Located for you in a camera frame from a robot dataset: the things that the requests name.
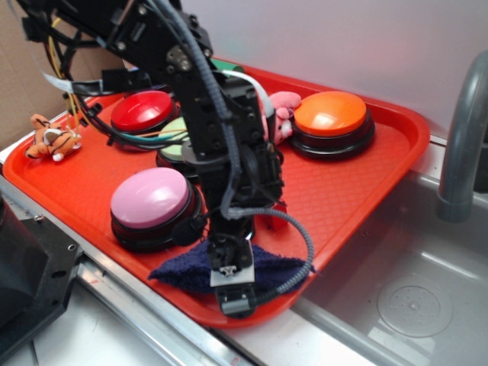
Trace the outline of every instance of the drain cover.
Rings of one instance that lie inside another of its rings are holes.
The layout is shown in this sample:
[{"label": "drain cover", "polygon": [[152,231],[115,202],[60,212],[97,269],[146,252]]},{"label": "drain cover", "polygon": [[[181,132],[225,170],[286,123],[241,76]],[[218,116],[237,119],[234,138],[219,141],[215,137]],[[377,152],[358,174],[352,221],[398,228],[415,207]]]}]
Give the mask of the drain cover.
[{"label": "drain cover", "polygon": [[381,319],[409,337],[429,337],[443,331],[452,318],[448,295],[424,278],[410,276],[389,283],[377,302]]}]

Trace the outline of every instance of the gray faucet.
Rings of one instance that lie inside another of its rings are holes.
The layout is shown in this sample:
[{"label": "gray faucet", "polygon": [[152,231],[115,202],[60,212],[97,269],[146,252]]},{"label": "gray faucet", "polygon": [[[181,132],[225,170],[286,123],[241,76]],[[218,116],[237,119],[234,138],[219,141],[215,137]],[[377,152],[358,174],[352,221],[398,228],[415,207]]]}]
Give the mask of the gray faucet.
[{"label": "gray faucet", "polygon": [[467,72],[457,100],[438,191],[437,215],[467,220],[473,191],[488,191],[488,50]]}]

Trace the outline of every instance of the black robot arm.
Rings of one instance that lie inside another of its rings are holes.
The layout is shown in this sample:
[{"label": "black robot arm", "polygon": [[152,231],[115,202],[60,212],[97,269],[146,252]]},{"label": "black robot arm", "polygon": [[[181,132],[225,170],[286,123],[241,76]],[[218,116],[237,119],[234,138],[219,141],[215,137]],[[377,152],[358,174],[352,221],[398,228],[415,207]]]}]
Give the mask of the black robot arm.
[{"label": "black robot arm", "polygon": [[[231,217],[230,209],[270,207],[279,201],[283,186],[279,152],[264,140],[254,87],[215,69],[207,32],[194,15],[182,11],[179,0],[18,2],[28,15],[24,19],[28,39],[46,43],[52,37],[72,49],[96,44],[134,64],[143,75],[135,79],[120,71],[116,78],[113,74],[109,78],[106,73],[99,94],[170,86],[181,103],[190,137],[183,147],[184,158],[197,170],[210,212],[211,285],[227,316],[253,313],[256,302],[249,241],[253,215]],[[79,37],[75,42],[64,36],[52,27],[52,16],[92,40]],[[73,90],[88,90],[72,85]]]}]

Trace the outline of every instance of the orange button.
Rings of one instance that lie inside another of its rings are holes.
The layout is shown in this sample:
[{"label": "orange button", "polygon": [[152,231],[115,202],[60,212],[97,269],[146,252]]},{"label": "orange button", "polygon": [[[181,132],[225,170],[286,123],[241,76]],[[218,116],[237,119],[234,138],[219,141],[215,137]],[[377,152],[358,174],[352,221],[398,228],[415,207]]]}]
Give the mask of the orange button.
[{"label": "orange button", "polygon": [[313,136],[341,136],[357,130],[366,119],[366,104],[357,95],[324,91],[306,97],[294,112],[295,124]]}]

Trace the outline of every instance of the red tray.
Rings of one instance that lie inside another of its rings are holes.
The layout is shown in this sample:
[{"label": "red tray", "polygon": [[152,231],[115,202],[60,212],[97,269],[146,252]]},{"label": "red tray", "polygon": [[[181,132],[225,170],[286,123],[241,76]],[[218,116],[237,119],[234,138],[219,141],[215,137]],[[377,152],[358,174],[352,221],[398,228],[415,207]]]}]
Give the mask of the red tray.
[{"label": "red tray", "polygon": [[[293,91],[305,98],[330,88],[246,68],[268,93]],[[110,120],[118,96],[98,98]],[[337,162],[318,162],[297,155],[283,143],[283,199],[288,213],[310,232],[315,245],[313,265],[323,268],[345,241],[383,200],[429,144],[429,129],[418,114],[371,98],[364,98],[377,125],[372,145],[359,156]],[[189,294],[157,281],[148,281],[150,271],[164,261],[189,250],[173,248],[156,254],[134,254],[122,249],[110,226],[111,195],[126,178],[156,166],[155,152],[127,152],[107,146],[107,137],[83,129],[82,148],[60,163],[52,159],[31,160],[22,143],[8,157],[5,177],[66,225],[123,266],[195,321],[215,328],[252,326],[289,308],[313,280],[312,274],[299,291],[280,296],[260,306],[246,319],[224,316],[213,295]],[[306,257],[306,246],[292,226],[269,230],[256,219],[254,243],[283,256]]]}]

